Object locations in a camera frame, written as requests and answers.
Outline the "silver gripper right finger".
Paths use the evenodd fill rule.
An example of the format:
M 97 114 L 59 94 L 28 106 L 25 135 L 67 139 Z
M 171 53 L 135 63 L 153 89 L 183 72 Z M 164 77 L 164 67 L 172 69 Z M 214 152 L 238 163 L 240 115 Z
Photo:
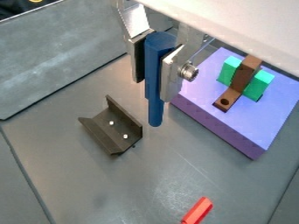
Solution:
M 175 49 L 163 57 L 160 98 L 169 102 L 179 94 L 183 80 L 194 81 L 198 68 L 192 57 L 200 50 L 204 33 L 184 23 L 179 24 Z

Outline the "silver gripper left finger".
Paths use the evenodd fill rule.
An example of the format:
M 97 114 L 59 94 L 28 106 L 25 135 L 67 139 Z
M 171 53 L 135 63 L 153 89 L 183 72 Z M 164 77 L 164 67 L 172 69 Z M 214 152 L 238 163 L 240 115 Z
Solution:
M 145 7 L 129 0 L 113 0 L 113 9 L 121 26 L 127 53 L 131 56 L 132 78 L 136 83 L 145 78 L 145 36 L 155 32 L 149 27 Z

